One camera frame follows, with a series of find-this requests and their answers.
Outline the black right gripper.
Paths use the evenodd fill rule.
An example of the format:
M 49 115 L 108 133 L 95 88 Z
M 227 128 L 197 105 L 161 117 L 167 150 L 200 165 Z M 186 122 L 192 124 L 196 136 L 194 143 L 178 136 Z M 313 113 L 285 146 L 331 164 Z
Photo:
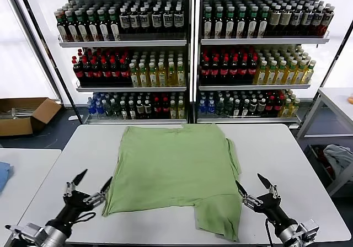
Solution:
M 245 205 L 259 205 L 254 207 L 254 211 L 266 215 L 269 222 L 274 226 L 275 232 L 283 232 L 289 226 L 296 225 L 297 222 L 290 218 L 280 207 L 281 196 L 278 194 L 277 186 L 273 185 L 261 174 L 257 173 L 257 176 L 269 193 L 256 198 L 248 194 L 244 187 L 236 180 L 236 186 L 242 197 L 242 202 Z

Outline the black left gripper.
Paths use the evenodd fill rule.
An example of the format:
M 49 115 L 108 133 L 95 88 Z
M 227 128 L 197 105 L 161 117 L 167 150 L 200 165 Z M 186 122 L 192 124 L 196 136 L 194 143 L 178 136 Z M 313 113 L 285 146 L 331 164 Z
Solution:
M 75 176 L 71 182 L 66 182 L 65 206 L 54 219 L 58 225 L 74 225 L 79 222 L 86 222 L 96 216 L 93 206 L 99 206 L 106 199 L 106 193 L 110 187 L 113 177 L 103 185 L 100 191 L 89 196 L 83 192 L 75 191 L 78 184 L 84 178 L 88 169 Z

